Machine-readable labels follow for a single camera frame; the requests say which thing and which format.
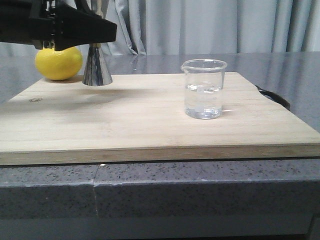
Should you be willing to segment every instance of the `gray countertop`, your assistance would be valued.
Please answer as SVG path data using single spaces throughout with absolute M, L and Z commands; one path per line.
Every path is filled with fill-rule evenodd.
M 226 61 L 227 72 L 238 72 L 281 95 L 296 116 L 320 132 L 320 52 L 105 56 L 113 75 L 181 73 L 184 61 L 198 58 Z M 41 78 L 33 59 L 0 58 L 0 103 Z M 97 218 L 122 223 L 146 219 L 143 224 L 148 225 L 152 219 L 161 218 L 165 226 L 163 219 L 172 217 L 186 224 L 189 218 L 210 217 L 214 221 L 217 216 L 275 216 L 283 232 L 261 230 L 258 234 L 305 234 L 312 216 L 320 211 L 320 161 L 282 158 L 141 163 L 137 159 L 131 163 L 4 166 L 0 169 L 0 200 L 0 232 L 2 224 L 16 224 L 12 220 Z M 109 237 L 211 235 L 169 232 L 126 235 L 119 230 Z M 232 234 L 241 233 L 257 232 L 245 233 L 239 227 Z

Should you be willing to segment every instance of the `cutting board edge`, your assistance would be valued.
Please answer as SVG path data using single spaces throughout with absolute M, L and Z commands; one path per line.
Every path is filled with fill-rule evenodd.
M 2 152 L 0 166 L 83 164 L 141 161 L 179 161 L 266 158 L 320 158 L 320 143 L 293 145 L 154 147 L 139 149 L 80 149 L 65 151 Z

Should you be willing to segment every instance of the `glass beaker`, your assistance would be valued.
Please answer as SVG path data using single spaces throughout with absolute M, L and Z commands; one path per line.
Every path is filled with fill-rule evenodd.
M 196 119 L 215 119 L 222 113 L 222 89 L 227 63 L 216 59 L 185 61 L 184 111 Z

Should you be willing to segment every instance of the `black handle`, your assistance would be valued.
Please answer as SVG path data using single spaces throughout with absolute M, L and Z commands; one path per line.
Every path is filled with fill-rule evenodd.
M 281 97 L 280 95 L 272 92 L 272 91 L 267 91 L 262 89 L 261 87 L 255 85 L 258 88 L 258 91 L 265 96 L 268 96 L 269 98 L 271 98 L 271 100 L 273 100 L 274 102 L 281 104 L 282 106 L 284 106 L 286 109 L 288 109 L 290 111 L 290 103 L 285 100 L 283 97 Z

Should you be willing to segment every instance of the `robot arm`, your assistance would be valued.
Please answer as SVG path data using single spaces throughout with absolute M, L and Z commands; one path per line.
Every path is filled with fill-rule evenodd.
M 116 40 L 117 25 L 90 10 L 86 0 L 0 0 L 0 42 L 61 51 Z

